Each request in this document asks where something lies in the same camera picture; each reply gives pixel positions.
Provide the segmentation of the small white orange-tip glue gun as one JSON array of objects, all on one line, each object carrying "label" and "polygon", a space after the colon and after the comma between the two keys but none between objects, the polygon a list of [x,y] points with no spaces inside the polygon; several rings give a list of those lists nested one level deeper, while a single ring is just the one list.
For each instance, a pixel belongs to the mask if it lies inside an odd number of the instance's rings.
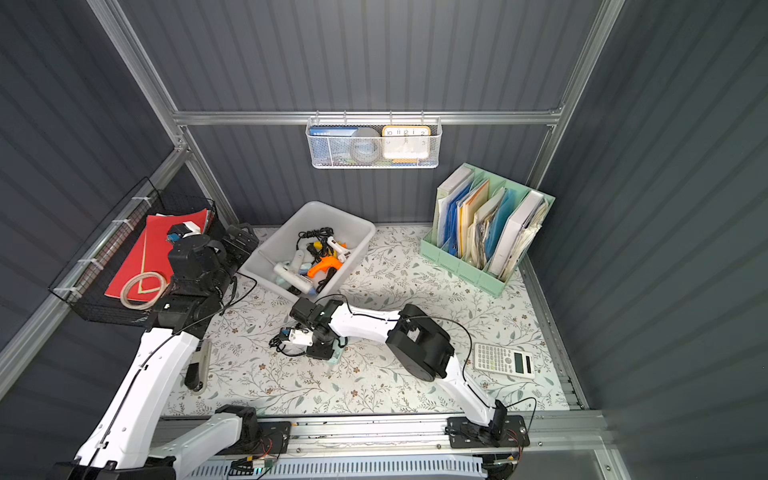
[{"label": "small white orange-tip glue gun", "polygon": [[323,244],[324,255],[332,255],[337,247],[345,248],[344,244],[335,239],[332,227],[320,227],[299,232],[295,246],[296,249],[299,249],[301,246],[306,246],[316,241]]}]

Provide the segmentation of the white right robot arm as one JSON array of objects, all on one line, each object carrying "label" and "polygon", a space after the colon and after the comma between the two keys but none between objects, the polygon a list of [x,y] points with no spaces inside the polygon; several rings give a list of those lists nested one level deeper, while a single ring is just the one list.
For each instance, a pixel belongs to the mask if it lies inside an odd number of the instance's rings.
[{"label": "white right robot arm", "polygon": [[312,334],[315,346],[355,338],[386,345],[412,376],[437,383],[461,408],[471,440],[498,445],[505,432],[507,407],[493,400],[466,372],[449,333],[413,304],[399,310],[375,311],[350,305],[341,294],[312,301],[300,298],[289,316]]}]

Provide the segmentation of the mint glue gun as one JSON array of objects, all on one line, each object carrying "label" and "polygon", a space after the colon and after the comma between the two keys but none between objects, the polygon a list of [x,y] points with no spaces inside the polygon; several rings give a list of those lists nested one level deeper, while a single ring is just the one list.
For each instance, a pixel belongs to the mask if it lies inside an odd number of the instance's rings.
[{"label": "mint glue gun", "polygon": [[[330,364],[337,364],[340,361],[341,355],[346,345],[347,345],[347,338],[340,337],[338,339],[338,343],[334,345],[335,351],[334,351],[333,357],[330,360],[318,360],[318,361],[326,361],[326,362],[329,362]],[[299,358],[299,357],[309,358],[305,354],[305,350],[307,347],[284,343],[282,341],[280,331],[278,332],[277,335],[275,335],[269,341],[269,347],[273,348],[277,353],[289,358]]]}]

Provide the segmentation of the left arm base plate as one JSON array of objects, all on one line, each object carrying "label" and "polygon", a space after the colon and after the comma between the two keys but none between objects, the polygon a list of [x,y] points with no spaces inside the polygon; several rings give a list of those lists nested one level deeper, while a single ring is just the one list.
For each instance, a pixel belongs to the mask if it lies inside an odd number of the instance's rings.
[{"label": "left arm base plate", "polygon": [[292,426],[290,421],[259,423],[258,433],[252,440],[238,440],[233,446],[222,450],[221,454],[255,457],[284,454],[288,449]]}]

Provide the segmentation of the orange glue gun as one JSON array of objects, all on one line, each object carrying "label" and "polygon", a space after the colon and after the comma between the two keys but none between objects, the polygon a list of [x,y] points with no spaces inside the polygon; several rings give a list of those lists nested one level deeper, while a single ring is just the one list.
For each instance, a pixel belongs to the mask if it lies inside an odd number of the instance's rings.
[{"label": "orange glue gun", "polygon": [[340,270],[343,263],[335,256],[322,257],[319,262],[314,264],[307,272],[309,278],[314,278],[318,273],[327,273],[329,269],[334,268],[336,271]]}]

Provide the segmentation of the white blue-tip glue gun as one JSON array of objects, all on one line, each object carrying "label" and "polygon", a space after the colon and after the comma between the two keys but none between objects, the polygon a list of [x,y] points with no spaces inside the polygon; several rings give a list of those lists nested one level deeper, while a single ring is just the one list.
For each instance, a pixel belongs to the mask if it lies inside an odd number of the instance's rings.
[{"label": "white blue-tip glue gun", "polygon": [[287,281],[292,287],[298,289],[303,294],[315,294],[313,282],[300,273],[300,267],[304,262],[304,253],[302,250],[296,250],[289,262],[277,262],[273,271],[283,280]]}]

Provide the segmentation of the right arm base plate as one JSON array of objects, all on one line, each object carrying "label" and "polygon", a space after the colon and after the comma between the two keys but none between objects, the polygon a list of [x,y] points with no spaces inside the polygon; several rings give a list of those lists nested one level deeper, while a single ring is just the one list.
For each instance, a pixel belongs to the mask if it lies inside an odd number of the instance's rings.
[{"label": "right arm base plate", "polygon": [[520,415],[507,415],[499,426],[479,426],[465,417],[450,417],[444,429],[453,449],[526,448],[528,427]]}]

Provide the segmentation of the yellow glue gun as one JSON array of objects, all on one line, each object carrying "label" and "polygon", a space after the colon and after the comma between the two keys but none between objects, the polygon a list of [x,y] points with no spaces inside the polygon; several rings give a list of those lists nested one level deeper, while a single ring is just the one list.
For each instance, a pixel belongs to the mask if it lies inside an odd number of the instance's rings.
[{"label": "yellow glue gun", "polygon": [[319,256],[324,255],[323,244],[319,241],[313,242],[312,244],[308,244],[307,251],[312,255],[319,255]]}]

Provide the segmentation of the translucent white storage box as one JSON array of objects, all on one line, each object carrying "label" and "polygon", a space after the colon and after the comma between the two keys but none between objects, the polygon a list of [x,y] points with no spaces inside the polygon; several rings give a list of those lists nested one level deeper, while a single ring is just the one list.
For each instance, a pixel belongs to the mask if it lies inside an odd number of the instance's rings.
[{"label": "translucent white storage box", "polygon": [[351,250],[351,255],[344,266],[330,280],[320,293],[334,294],[339,291],[348,277],[362,264],[369,243],[376,233],[375,225],[363,218],[347,213],[319,201],[310,201],[303,205],[279,229],[273,232],[245,261],[240,271],[253,277],[259,285],[289,302],[298,300],[276,283],[273,263],[289,261],[296,250],[295,245],[300,231],[331,227],[335,238]]}]

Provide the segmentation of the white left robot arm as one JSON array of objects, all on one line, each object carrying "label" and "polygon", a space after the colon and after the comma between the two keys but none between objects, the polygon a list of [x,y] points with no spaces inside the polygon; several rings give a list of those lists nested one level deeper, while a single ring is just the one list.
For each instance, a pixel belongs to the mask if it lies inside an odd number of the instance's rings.
[{"label": "white left robot arm", "polygon": [[113,291],[145,311],[131,367],[104,416],[74,459],[56,463],[50,479],[183,479],[210,457],[248,450],[261,436],[254,408],[225,405],[202,425],[150,449],[163,407],[190,364],[210,321],[236,304],[237,271],[259,245],[249,224],[215,231],[201,213],[151,216]]}]

